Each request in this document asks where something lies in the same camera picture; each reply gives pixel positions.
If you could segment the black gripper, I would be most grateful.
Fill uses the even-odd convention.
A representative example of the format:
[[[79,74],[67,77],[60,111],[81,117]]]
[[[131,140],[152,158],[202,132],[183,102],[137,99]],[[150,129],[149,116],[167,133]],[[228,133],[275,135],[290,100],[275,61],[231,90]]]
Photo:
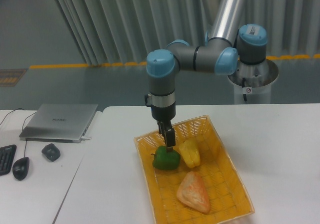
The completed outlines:
[[[170,122],[176,115],[175,107],[175,103],[167,107],[151,105],[151,115],[157,121],[159,134],[164,135],[167,152],[173,151],[175,146],[175,130]]]

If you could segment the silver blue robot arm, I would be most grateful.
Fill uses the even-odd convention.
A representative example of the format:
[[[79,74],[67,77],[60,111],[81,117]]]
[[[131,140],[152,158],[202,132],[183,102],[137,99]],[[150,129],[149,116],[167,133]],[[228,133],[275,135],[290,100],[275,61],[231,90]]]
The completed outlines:
[[[175,78],[180,70],[231,75],[236,72],[238,61],[254,65],[265,60],[266,30],[256,24],[239,27],[245,1],[221,0],[205,46],[175,40],[165,49],[148,54],[149,94],[144,97],[145,104],[157,121],[167,152],[176,144],[171,120],[176,115]]]

